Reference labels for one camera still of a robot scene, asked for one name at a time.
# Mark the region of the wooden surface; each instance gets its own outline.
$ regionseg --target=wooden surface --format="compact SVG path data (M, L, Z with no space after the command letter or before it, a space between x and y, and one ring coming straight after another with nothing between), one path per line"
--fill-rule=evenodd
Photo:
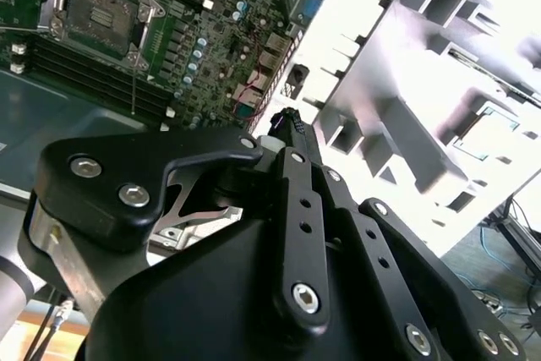
M23 313L19 321L0 342L0 361L20 361L37 333L43 315ZM72 361L84 340L88 328L81 325L64 323L49 344L43 361Z

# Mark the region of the motherboard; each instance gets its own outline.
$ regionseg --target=motherboard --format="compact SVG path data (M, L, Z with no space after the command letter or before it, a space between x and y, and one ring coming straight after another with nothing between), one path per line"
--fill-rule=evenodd
M0 67L152 128L265 110L323 0L0 0Z

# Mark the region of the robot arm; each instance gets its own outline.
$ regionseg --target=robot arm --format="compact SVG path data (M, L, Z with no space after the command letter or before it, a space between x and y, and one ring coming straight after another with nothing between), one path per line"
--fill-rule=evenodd
M241 221L148 266L161 218L228 206ZM353 201L292 110L260 141L201 129L50 145L19 251L91 322L89 361L526 360L390 207Z

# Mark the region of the screw hole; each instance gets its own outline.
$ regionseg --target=screw hole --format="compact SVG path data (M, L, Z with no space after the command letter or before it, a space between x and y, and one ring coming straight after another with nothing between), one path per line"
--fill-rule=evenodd
M378 261L379 261L380 265L383 266L384 268L386 268L387 270L389 268L391 268L391 266L389 265L389 263L387 262L387 260L385 258L379 257Z
M303 230L307 234L310 234L312 232L312 227L310 227L308 223L301 223L301 230Z

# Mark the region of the metal plate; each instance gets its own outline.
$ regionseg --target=metal plate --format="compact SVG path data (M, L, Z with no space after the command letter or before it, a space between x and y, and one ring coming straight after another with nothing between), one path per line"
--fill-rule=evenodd
M107 109L0 72L0 190L28 199L41 150L59 139L129 134L145 126Z

